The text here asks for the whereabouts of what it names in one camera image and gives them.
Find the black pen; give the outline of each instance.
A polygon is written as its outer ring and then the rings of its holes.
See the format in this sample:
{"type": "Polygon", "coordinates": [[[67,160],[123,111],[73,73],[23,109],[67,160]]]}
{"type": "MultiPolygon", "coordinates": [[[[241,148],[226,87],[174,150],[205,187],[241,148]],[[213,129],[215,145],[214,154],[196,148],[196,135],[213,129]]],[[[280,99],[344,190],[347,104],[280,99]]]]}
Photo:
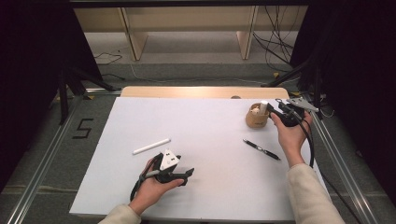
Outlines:
{"type": "Polygon", "coordinates": [[[257,150],[262,151],[263,153],[265,153],[265,155],[267,155],[269,157],[272,157],[272,158],[276,159],[277,161],[280,161],[280,158],[276,154],[274,154],[274,153],[272,153],[272,152],[270,152],[268,150],[265,150],[262,147],[259,147],[256,144],[254,144],[254,143],[252,143],[252,142],[250,142],[250,141],[248,141],[246,139],[244,139],[244,142],[246,142],[251,147],[256,148],[257,150]]]}

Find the pen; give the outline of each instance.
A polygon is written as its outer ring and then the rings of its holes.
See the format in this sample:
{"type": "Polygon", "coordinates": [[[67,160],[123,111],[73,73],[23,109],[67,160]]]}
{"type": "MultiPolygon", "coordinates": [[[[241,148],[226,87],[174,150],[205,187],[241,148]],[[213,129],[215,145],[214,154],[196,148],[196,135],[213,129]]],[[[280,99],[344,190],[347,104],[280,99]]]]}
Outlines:
{"type": "Polygon", "coordinates": [[[257,150],[262,151],[263,153],[265,153],[265,155],[272,157],[272,158],[276,159],[277,161],[280,161],[280,158],[276,154],[274,154],[268,150],[265,150],[262,147],[259,147],[256,144],[254,144],[246,139],[244,139],[244,142],[246,142],[246,144],[250,145],[251,147],[256,148],[257,150]]]}
{"type": "Polygon", "coordinates": [[[168,143],[168,142],[170,142],[170,141],[171,141],[170,138],[163,139],[162,141],[159,141],[159,142],[157,142],[157,143],[151,144],[151,145],[149,145],[149,146],[141,147],[141,148],[135,150],[132,154],[133,154],[133,155],[136,155],[136,154],[138,154],[138,153],[140,153],[140,152],[144,152],[144,151],[147,151],[147,150],[152,149],[152,148],[154,148],[154,147],[161,146],[161,145],[166,144],[166,143],[168,143]]]}

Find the brown cup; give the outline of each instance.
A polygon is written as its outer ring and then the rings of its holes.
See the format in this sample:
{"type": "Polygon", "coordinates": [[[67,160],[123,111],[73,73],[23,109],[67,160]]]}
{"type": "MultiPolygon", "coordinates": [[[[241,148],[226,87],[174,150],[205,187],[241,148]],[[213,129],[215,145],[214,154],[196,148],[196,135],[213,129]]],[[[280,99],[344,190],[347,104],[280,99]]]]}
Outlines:
{"type": "Polygon", "coordinates": [[[265,110],[264,114],[253,114],[251,112],[252,109],[254,108],[260,108],[260,104],[254,104],[250,107],[249,111],[247,112],[247,116],[246,116],[246,123],[247,126],[253,129],[259,129],[259,128],[263,128],[265,126],[265,124],[267,124],[267,120],[268,117],[270,115],[270,113],[268,112],[268,110],[265,110]]]}

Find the person's left hand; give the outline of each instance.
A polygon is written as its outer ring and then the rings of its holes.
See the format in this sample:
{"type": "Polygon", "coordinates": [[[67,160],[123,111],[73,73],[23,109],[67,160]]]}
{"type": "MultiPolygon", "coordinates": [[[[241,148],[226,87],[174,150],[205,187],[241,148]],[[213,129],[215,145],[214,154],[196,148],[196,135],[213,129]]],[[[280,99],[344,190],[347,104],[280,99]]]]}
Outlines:
{"type": "Polygon", "coordinates": [[[129,206],[140,216],[147,208],[158,202],[166,191],[180,186],[183,182],[183,179],[176,179],[169,183],[162,184],[154,177],[147,178],[141,184],[134,199],[129,203],[129,206]]]}

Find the cup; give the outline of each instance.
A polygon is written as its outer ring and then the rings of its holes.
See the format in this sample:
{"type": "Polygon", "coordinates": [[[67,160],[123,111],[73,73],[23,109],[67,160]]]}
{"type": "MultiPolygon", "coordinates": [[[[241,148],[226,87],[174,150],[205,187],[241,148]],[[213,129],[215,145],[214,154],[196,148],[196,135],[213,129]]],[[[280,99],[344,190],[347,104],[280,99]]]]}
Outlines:
{"type": "Polygon", "coordinates": [[[247,126],[253,129],[263,128],[267,124],[268,117],[270,115],[268,110],[265,110],[264,113],[257,113],[257,109],[260,110],[260,103],[254,104],[250,107],[246,116],[247,126]]]}

